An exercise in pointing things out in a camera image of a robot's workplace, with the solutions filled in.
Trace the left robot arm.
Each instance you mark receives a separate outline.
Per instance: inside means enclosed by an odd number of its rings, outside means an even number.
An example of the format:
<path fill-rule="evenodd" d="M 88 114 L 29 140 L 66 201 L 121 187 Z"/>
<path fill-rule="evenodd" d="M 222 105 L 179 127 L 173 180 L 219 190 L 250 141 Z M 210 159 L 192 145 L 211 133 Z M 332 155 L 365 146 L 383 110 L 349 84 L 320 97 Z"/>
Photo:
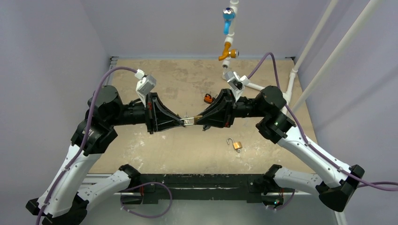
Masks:
<path fill-rule="evenodd" d="M 182 118 L 170 111 L 154 92 L 124 104 L 114 86 L 101 86 L 88 106 L 52 183 L 41 197 L 26 204 L 38 225 L 78 225 L 110 195 L 124 190 L 142 191 L 141 173 L 129 164 L 120 166 L 104 181 L 81 188 L 92 166 L 116 139 L 116 126 L 144 124 L 150 134 L 184 126 Z"/>

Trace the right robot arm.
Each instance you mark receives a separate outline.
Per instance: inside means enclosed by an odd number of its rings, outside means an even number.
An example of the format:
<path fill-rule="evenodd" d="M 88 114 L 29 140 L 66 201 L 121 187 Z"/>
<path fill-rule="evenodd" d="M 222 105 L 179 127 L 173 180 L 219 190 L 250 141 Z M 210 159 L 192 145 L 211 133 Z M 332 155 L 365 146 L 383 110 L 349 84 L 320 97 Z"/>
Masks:
<path fill-rule="evenodd" d="M 318 196 L 328 208 L 342 212 L 358 188 L 364 169 L 338 160 L 311 141 L 298 123 L 282 112 L 285 104 L 276 86 L 265 87 L 255 98 L 239 99 L 229 89 L 223 89 L 208 108 L 195 116 L 194 124 L 229 128 L 235 118 L 259 117 L 256 128 L 263 138 L 285 148 L 313 170 L 303 173 L 273 165 L 263 176 L 264 191 L 303 191 Z"/>

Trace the brass padlock long shackle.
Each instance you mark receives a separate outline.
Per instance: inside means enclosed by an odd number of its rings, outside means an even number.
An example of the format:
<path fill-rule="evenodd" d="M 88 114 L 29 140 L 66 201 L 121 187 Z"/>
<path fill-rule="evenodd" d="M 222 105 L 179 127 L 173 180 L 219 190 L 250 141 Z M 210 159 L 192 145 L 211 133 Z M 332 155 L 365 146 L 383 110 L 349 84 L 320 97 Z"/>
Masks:
<path fill-rule="evenodd" d="M 197 124 L 197 121 L 202 118 L 202 115 L 197 115 L 194 117 L 186 117 L 186 118 L 181 118 L 181 121 L 183 121 L 184 126 L 193 126 Z"/>

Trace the orange black padlock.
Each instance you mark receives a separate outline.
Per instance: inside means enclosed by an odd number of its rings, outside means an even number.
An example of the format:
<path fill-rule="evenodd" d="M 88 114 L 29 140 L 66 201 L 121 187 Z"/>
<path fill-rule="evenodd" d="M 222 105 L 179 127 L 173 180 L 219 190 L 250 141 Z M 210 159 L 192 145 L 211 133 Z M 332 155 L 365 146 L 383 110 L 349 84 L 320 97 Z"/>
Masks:
<path fill-rule="evenodd" d="M 205 94 L 204 102 L 207 104 L 212 104 L 215 101 L 215 98 L 211 94 Z"/>

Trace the black key bunch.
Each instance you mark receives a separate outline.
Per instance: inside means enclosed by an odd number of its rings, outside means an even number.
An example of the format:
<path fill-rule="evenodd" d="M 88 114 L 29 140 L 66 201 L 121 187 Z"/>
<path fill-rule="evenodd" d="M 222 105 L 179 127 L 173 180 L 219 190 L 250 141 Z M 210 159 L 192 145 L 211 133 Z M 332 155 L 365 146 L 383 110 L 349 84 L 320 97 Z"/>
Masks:
<path fill-rule="evenodd" d="M 204 125 L 203 127 L 202 127 L 202 131 L 207 131 L 207 130 L 209 130 L 210 129 L 210 126 L 208 126 L 208 125 Z"/>

